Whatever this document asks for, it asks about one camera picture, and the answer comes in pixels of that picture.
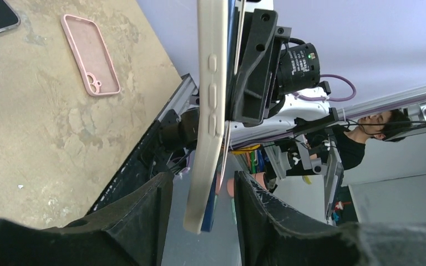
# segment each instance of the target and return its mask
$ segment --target concrete table surface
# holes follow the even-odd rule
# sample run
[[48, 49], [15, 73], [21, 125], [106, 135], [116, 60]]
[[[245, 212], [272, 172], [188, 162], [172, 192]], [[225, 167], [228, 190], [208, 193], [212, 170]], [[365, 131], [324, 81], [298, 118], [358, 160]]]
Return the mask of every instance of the concrete table surface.
[[[180, 77], [134, 0], [9, 0], [0, 35], [0, 217], [35, 228], [85, 215]], [[60, 25], [93, 20], [121, 93], [89, 96]]]

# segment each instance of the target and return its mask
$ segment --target metal frame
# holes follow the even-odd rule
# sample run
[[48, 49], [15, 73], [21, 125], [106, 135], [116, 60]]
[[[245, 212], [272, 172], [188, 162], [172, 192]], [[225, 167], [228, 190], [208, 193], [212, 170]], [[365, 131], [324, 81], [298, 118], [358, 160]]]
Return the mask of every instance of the metal frame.
[[397, 139], [399, 137], [410, 137], [410, 136], [415, 136], [415, 135], [420, 135], [420, 134], [425, 134], [425, 133], [426, 133], [426, 125], [418, 125], [418, 126], [415, 126], [415, 127], [411, 127], [411, 129], [408, 130], [408, 131], [404, 131], [404, 132], [401, 132], [397, 135], [390, 137], [389, 139], [387, 139], [387, 141]]
[[167, 124], [177, 123], [180, 119], [180, 114], [189, 108], [188, 99], [195, 89], [196, 85], [190, 74], [182, 76], [182, 82], [179, 87], [101, 192], [87, 214], [91, 214], [137, 190], [150, 180], [151, 175], [169, 171], [166, 164], [172, 154], [166, 151], [158, 151], [156, 153], [154, 149], [159, 144], [155, 142], [159, 141], [160, 129]]
[[342, 185], [344, 177], [344, 168], [342, 166], [341, 156], [336, 148], [336, 144], [331, 140], [329, 156], [326, 163], [326, 174], [324, 177], [324, 213], [329, 219], [336, 204], [336, 196]]
[[378, 112], [389, 111], [395, 108], [402, 108], [408, 105], [426, 102], [426, 86], [397, 93], [391, 96], [378, 98], [366, 103], [342, 108], [337, 111], [341, 120], [356, 119]]

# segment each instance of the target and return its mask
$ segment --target orange object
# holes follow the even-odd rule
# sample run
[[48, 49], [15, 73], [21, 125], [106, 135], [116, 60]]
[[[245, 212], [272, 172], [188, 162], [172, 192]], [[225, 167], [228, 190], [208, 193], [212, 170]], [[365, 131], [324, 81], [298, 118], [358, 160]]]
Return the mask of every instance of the orange object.
[[[259, 185], [261, 185], [263, 187], [263, 189], [267, 190], [268, 189], [265, 187], [265, 173], [264, 172], [260, 172], [260, 173], [255, 173], [252, 175], [252, 177], [257, 181], [257, 183], [259, 183]], [[227, 182], [227, 190], [228, 190], [228, 195], [232, 198], [234, 198], [234, 178], [231, 178], [228, 180]]]
[[246, 153], [246, 158], [247, 158], [247, 165], [249, 167], [249, 169], [251, 169], [252, 167], [252, 162], [251, 162], [251, 156], [249, 155], [249, 153]]
[[219, 195], [221, 190], [221, 182], [220, 182], [221, 174], [218, 173], [216, 175], [216, 188], [215, 188], [215, 194]]

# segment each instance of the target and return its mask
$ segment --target black plastic bracket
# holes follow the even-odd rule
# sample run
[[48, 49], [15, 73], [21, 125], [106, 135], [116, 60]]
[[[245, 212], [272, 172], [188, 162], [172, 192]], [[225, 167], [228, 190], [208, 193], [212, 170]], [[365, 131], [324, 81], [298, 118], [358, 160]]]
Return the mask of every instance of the black plastic bracket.
[[328, 81], [321, 81], [319, 84], [317, 84], [318, 87], [322, 87], [322, 89], [324, 90], [324, 92], [329, 95], [331, 94], [331, 87], [329, 86], [329, 82]]
[[199, 108], [192, 108], [180, 115], [180, 122], [169, 124], [160, 131], [161, 144], [169, 152], [186, 148], [194, 150], [198, 139]]
[[[278, 52], [273, 53], [277, 20], [275, 11], [256, 9], [253, 13], [245, 14], [240, 66], [236, 75], [234, 57], [229, 61], [227, 120], [248, 124], [262, 122], [280, 53], [280, 47]], [[231, 45], [235, 47], [236, 41], [233, 40]], [[275, 65], [271, 64], [272, 54], [277, 55]]]
[[335, 124], [337, 122], [339, 122], [337, 109], [331, 108], [329, 110], [329, 115], [318, 120], [305, 121], [303, 119], [296, 118], [296, 126], [290, 131], [292, 131], [295, 136], [299, 136], [302, 134], [308, 134], [320, 129], [324, 129], [325, 127]]

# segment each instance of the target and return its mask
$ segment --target black cable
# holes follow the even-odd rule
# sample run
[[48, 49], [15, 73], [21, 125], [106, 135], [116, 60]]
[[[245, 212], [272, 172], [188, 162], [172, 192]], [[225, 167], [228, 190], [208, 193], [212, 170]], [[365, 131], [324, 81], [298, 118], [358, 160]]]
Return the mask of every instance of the black cable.
[[289, 43], [294, 43], [294, 44], [296, 44], [296, 45], [303, 45], [303, 44], [306, 44], [304, 40], [300, 40], [300, 39], [297, 39], [297, 38], [290, 38], [290, 39], [288, 40], [288, 42], [289, 42]]
[[290, 48], [290, 46], [288, 45], [289, 43], [293, 43], [293, 44], [296, 44], [296, 45], [306, 44], [304, 40], [300, 40], [300, 39], [297, 39], [297, 38], [288, 39], [288, 43], [285, 44], [285, 53], [280, 56], [280, 60], [282, 60], [282, 58], [288, 53], [288, 50]]
[[351, 122], [351, 120], [347, 120], [347, 127], [346, 127], [346, 128], [347, 128], [347, 130], [350, 130], [350, 129], [349, 129], [349, 127], [350, 127], [350, 122]]
[[[426, 124], [426, 121], [396, 121], [396, 122], [377, 123], [377, 124], [358, 123], [358, 122], [355, 122], [355, 121], [350, 120], [350, 119], [348, 119], [348, 121], [351, 121], [351, 122], [354, 123], [354, 124], [349, 124], [349, 126], [350, 125], [353, 125], [353, 126], [386, 126], [386, 125], [406, 125], [406, 124], [422, 124], [422, 125], [424, 125], [424, 124]], [[390, 134], [392, 132], [401, 132], [401, 129], [393, 129], [393, 130], [388, 130], [388, 131], [385, 131], [385, 132], [380, 131], [378, 133], [369, 134], [368, 132], [366, 132], [364, 127], [362, 128], [362, 130], [365, 134], [370, 135], [370, 136], [375, 136], [375, 135], [379, 135], [379, 134], [388, 134], [388, 133]]]
[[171, 168], [169, 168], [169, 171], [172, 172], [173, 169], [183, 163], [190, 156], [191, 153], [192, 151], [188, 151], [178, 162], [176, 162]]
[[156, 156], [153, 156], [153, 159], [151, 160], [151, 166], [148, 170], [149, 179], [151, 179], [151, 175], [153, 174], [154, 166], [156, 165]]

